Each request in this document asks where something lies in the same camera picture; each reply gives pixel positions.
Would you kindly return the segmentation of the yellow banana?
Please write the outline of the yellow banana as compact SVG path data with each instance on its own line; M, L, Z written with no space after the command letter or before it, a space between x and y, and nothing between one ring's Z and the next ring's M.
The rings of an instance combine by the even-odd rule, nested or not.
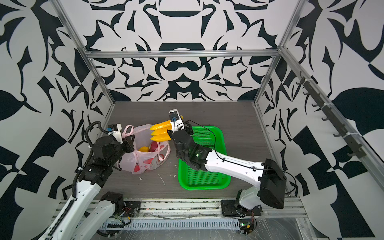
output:
M151 133L151 140L155 142L165 142L165 141L171 141L171 137L168 134L168 131L171 131L171 134L173 132L178 131L178 127L175 127L170 120L165 121L160 124L153 125L150 127Z

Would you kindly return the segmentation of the green plastic basket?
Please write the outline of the green plastic basket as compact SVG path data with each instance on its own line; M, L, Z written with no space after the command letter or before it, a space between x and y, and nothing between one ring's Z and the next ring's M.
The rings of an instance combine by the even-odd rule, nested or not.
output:
M196 143L226 154L223 132L212 126L193 127L193 139ZM221 190L230 185L231 177L222 173L196 171L179 160L178 180L182 188L188 191Z

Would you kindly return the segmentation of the pink knotted plastic bag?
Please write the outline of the pink knotted plastic bag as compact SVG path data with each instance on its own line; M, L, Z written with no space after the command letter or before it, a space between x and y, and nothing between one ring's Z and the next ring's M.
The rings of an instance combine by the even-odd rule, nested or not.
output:
M123 137L135 136L135 151L123 155L122 160L118 164L123 171L139 175L145 171L153 171L159 168L168 159L171 153L168 141L158 142L159 147L155 152L144 153L139 151L139 148L143 146L149 147L152 142L150 127L152 125L147 124L138 127L127 125L124 128L122 132Z

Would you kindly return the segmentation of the yellow orange fruit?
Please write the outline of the yellow orange fruit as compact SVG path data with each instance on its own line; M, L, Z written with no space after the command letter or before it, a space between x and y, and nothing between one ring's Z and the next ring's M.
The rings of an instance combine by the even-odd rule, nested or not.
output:
M144 153L149 153L150 152L150 148L146 147L146 146L143 146L143 147L139 148L139 151L140 152L144 152Z

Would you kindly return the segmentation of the red dragon fruit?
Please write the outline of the red dragon fruit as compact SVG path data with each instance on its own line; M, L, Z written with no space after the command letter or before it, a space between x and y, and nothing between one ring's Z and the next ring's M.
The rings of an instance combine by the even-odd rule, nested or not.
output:
M159 143L156 141L152 141L149 146L149 152L155 152L159 147Z

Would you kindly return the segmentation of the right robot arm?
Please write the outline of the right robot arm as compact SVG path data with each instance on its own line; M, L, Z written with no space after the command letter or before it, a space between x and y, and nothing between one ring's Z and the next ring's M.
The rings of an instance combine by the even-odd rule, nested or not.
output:
M238 215L243 217L262 204L284 208L287 177L275 161L249 162L226 156L196 143L192 134L188 122L171 122L168 135L179 159L194 170L221 173L251 184L251 188L238 192L234 202Z

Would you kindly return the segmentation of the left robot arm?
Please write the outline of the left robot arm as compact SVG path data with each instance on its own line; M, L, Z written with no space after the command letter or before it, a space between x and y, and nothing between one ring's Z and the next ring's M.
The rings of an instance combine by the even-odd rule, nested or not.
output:
M88 206L113 173L114 165L122 160L123 155L134 152L134 140L132 135L119 141L115 134L96 140L87 165L74 179L71 197L42 234L42 240L90 240L108 218L122 213L123 195L108 192L84 217Z

